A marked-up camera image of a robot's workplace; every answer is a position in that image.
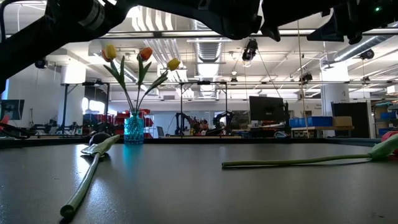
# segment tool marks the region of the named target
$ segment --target tulip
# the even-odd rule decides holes
[[[151,55],[152,49],[150,47],[146,47],[139,52],[139,56],[141,56],[143,62],[148,61]]]
[[[108,44],[106,46],[106,57],[110,60],[116,58],[116,48],[112,44]]]
[[[170,71],[174,71],[174,70],[178,69],[178,66],[180,65],[180,63],[181,62],[177,58],[173,58],[171,61],[169,61],[167,63],[167,68]]]
[[[111,62],[111,60],[109,58],[107,58],[105,50],[101,51],[101,55],[102,55],[102,58],[105,60],[105,62]]]

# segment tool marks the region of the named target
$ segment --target orange tulip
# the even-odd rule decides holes
[[[106,57],[106,52],[105,52],[105,50],[102,50],[102,51],[101,51],[101,55],[102,55],[102,58],[105,60],[105,62],[111,62],[111,60],[110,60],[109,58]]]
[[[139,52],[139,55],[141,56],[142,61],[146,62],[149,60],[150,56],[152,56],[152,49],[150,47],[146,47]]]

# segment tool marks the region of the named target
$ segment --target shelf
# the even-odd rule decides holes
[[[292,131],[306,131],[307,128],[292,128]],[[334,131],[351,131],[354,130],[353,126],[338,126],[338,127],[308,127],[308,130],[334,130]]]
[[[391,123],[391,122],[397,122],[398,123],[398,119],[376,119],[376,123]]]

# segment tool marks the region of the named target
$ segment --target desk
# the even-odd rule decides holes
[[[320,136],[322,136],[322,131],[327,131],[327,130],[331,130],[331,131],[348,131],[348,137],[351,137],[351,131],[354,129],[354,126],[338,126],[338,127],[308,127],[309,131],[314,131],[315,133],[315,138],[320,138]],[[292,138],[295,137],[294,132],[295,131],[306,131],[307,128],[292,128]]]
[[[83,148],[1,149],[0,223],[59,223],[60,208],[91,163],[81,157]],[[396,223],[394,162],[221,168],[224,161],[369,151],[319,143],[115,144],[98,164],[72,223]]]

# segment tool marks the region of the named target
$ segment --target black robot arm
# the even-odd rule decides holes
[[[180,116],[182,117],[182,120],[181,120],[181,122],[182,122],[182,128],[185,127],[185,120],[187,120],[188,123],[189,123],[190,125],[192,125],[192,119],[191,119],[191,117],[189,117],[189,116],[186,115],[185,113],[176,113],[176,114],[175,114],[175,119],[177,120],[177,128],[176,128],[175,133],[174,133],[175,135],[180,135],[180,134],[183,133],[183,131],[181,131],[181,126],[180,126]]]
[[[260,0],[118,0],[116,5],[103,0],[48,0],[44,17],[5,39],[3,11],[15,0],[0,7],[0,92],[4,81],[36,60],[70,42],[97,39],[126,18],[130,8],[142,5],[196,19],[213,31],[234,40],[243,39],[261,26],[257,15]],[[278,27],[312,14],[330,13],[331,21],[308,37],[309,40],[359,42],[362,32],[396,21],[398,0],[263,0],[265,23],[261,32],[280,40]]]

